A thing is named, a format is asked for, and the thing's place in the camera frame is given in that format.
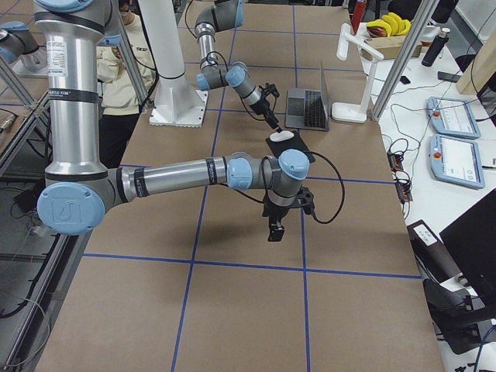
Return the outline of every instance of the metal pole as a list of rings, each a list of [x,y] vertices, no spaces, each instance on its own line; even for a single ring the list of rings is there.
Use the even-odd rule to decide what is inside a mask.
[[[412,28],[403,42],[403,46],[393,63],[391,71],[389,71],[389,75],[384,82],[381,93],[379,93],[377,102],[372,110],[373,120],[378,120],[384,112],[386,105],[389,102],[389,98],[392,96],[394,88],[400,80],[401,74],[403,74],[407,63],[413,54],[413,50],[419,41],[420,34],[422,33],[424,26],[431,19],[438,3],[439,0],[422,0],[422,3],[418,7],[415,18],[412,21]]]
[[[35,117],[42,122],[42,124],[47,127],[50,122],[50,114],[48,110],[42,108],[39,110],[37,107],[37,100],[29,93],[26,86],[19,80],[14,70],[0,57],[0,77],[3,81],[12,89],[12,91],[17,95],[22,104],[29,107],[31,110],[35,110]]]
[[[138,68],[133,51],[131,50],[129,38],[127,37],[126,29],[124,28],[124,24],[122,23],[122,19],[120,17],[119,33],[121,36],[119,41],[119,51],[122,54],[122,61],[126,66],[127,74],[129,75],[131,84],[133,85],[134,91],[136,92],[138,102],[140,104],[143,104],[146,100],[148,92],[146,91],[145,84],[143,83],[143,79],[141,78],[140,69]]]
[[[14,73],[12,68],[10,68],[10,66],[2,58],[0,58],[0,76],[14,91],[15,95],[19,97],[23,105],[29,107],[33,106],[36,99],[34,99],[31,93],[29,93],[27,88],[17,77],[16,73]]]

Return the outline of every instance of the robotic arm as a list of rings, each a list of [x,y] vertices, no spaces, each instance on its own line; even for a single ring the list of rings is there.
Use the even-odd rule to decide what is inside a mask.
[[[234,153],[135,170],[108,170],[100,163],[96,45],[105,25],[119,17],[113,1],[35,0],[36,24],[47,40],[53,134],[53,162],[45,170],[47,188],[38,201],[43,223],[58,233],[78,235],[95,228],[109,209],[134,198],[227,182],[239,190],[267,190],[263,216],[269,218],[269,241],[281,240],[281,220],[288,210],[310,213],[312,208],[301,186],[309,162],[300,151],[287,150],[279,159]]]
[[[21,57],[25,69],[37,72],[47,65],[45,51],[22,22],[11,21],[0,25],[0,56],[8,64]]]
[[[196,20],[195,35],[200,46],[201,72],[196,76],[196,81],[202,91],[231,86],[257,115],[263,115],[267,124],[281,133],[279,121],[267,100],[269,95],[279,97],[275,84],[268,84],[265,88],[257,87],[251,81],[248,67],[243,62],[235,62],[230,67],[226,66],[225,61],[223,65],[219,63],[215,33],[242,24],[243,0],[217,0],[212,7],[200,13]]]

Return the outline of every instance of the desk lamp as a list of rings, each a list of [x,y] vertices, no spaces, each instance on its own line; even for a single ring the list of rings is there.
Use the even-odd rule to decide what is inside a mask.
[[[339,35],[338,50],[336,52],[336,56],[340,60],[346,60],[348,57],[348,42],[352,42],[370,53],[372,56],[372,66],[370,67],[365,91],[363,91],[362,102],[359,105],[334,102],[331,110],[332,118],[343,122],[365,122],[367,120],[367,109],[370,101],[370,93],[372,92],[372,85],[375,79],[375,72],[377,70],[377,62],[383,60],[384,55],[352,35],[351,26],[347,23],[343,23]]]

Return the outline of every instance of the white hoodie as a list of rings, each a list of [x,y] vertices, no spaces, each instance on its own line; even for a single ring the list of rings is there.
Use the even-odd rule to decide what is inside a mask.
[[[145,66],[154,67],[153,58],[148,44],[146,44],[139,16],[135,15],[134,20],[124,28],[136,59]],[[105,115],[139,113],[138,99],[127,70],[124,67],[124,63],[114,55],[112,48],[108,46],[98,47],[96,62],[98,79],[105,83],[102,102],[103,113]],[[141,64],[137,65],[143,78],[143,83],[148,89],[153,83],[154,72]]]

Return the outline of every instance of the laptop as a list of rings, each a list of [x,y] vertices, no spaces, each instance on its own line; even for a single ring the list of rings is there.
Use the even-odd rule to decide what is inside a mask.
[[[286,128],[329,131],[330,100],[320,63],[320,90],[290,88],[286,104]]]

